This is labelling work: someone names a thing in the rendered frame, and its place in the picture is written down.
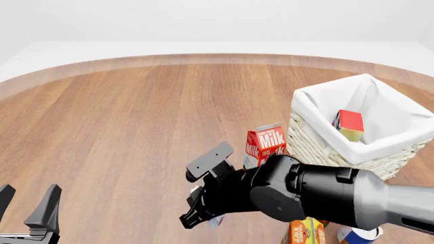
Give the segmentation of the red and white milk carton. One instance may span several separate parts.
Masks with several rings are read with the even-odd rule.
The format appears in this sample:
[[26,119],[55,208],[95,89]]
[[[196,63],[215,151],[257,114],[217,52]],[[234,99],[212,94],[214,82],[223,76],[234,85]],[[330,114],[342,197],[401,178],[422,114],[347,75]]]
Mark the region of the red and white milk carton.
[[243,168],[259,167],[272,154],[284,154],[285,148],[282,123],[263,125],[250,130],[247,133]]

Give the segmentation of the orange juice carton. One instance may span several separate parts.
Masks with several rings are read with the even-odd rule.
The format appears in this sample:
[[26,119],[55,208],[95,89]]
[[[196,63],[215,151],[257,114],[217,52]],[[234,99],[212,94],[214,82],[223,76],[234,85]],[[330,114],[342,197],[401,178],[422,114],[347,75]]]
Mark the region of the orange juice carton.
[[291,221],[280,244],[326,244],[323,222],[311,217]]

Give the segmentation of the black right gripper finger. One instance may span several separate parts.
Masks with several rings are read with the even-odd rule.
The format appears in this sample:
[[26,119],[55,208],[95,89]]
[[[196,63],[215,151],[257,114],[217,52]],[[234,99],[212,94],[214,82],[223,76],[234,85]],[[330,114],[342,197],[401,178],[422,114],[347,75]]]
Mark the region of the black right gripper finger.
[[217,217],[217,215],[210,213],[202,201],[196,201],[193,203],[189,211],[181,215],[179,219],[185,229],[192,229],[196,225],[210,221],[215,217]]

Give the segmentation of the wicker basket with white liner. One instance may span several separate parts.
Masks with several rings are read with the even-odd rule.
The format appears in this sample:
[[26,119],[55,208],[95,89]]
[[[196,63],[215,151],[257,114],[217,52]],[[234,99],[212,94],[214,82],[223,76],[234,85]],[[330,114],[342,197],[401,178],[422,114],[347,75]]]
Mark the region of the wicker basket with white liner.
[[[340,110],[361,114],[358,142],[333,127]],[[287,150],[306,164],[370,170],[388,180],[433,138],[434,113],[368,74],[293,93]]]

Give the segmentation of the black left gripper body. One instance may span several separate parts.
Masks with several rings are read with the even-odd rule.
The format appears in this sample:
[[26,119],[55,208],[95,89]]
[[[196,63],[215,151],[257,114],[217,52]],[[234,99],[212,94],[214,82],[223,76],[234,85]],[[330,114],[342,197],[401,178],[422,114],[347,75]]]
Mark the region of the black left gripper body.
[[58,232],[39,232],[35,235],[26,233],[0,233],[0,244],[58,244]]

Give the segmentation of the blue and white tin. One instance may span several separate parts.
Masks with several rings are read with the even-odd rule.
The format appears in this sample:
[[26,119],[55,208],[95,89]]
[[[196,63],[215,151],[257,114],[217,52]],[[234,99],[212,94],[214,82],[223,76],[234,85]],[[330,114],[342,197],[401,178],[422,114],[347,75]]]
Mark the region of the blue and white tin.
[[353,227],[343,227],[337,232],[337,239],[340,244],[372,244],[383,235],[381,227],[370,231]]

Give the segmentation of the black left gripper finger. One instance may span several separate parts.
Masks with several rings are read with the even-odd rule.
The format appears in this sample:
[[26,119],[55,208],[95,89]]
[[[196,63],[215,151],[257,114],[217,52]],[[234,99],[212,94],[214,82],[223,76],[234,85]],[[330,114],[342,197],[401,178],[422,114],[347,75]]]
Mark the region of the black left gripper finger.
[[58,214],[62,189],[57,184],[52,184],[42,200],[24,221],[29,227],[29,235],[32,237],[42,236],[48,232],[59,235]]
[[0,221],[3,219],[3,215],[11,203],[16,189],[10,184],[4,184],[0,187]]

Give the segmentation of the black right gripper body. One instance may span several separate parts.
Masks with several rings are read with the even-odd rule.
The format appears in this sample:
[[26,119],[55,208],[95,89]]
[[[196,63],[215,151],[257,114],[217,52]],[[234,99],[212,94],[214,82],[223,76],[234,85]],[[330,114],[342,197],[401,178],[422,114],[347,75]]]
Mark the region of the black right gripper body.
[[189,196],[192,207],[196,201],[202,201],[213,215],[229,213],[255,212],[258,208],[250,200],[252,180],[258,169],[236,170],[227,162],[221,162],[203,176],[204,185],[199,192]]

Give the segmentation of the red and yellow butter box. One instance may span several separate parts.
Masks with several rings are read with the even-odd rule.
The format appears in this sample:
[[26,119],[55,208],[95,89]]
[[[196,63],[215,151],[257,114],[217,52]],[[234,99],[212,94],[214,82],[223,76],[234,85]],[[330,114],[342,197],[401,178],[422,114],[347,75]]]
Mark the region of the red and yellow butter box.
[[361,113],[339,110],[332,125],[350,142],[359,142],[364,133]]

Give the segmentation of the white and blue food box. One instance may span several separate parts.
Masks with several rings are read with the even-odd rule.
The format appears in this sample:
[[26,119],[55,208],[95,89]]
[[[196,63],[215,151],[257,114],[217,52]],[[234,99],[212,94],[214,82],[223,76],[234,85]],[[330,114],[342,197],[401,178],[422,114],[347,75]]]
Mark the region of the white and blue food box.
[[221,225],[221,223],[224,220],[224,218],[225,218],[225,214],[213,217],[211,220],[208,221],[208,224],[212,228],[217,228],[217,227],[219,227]]

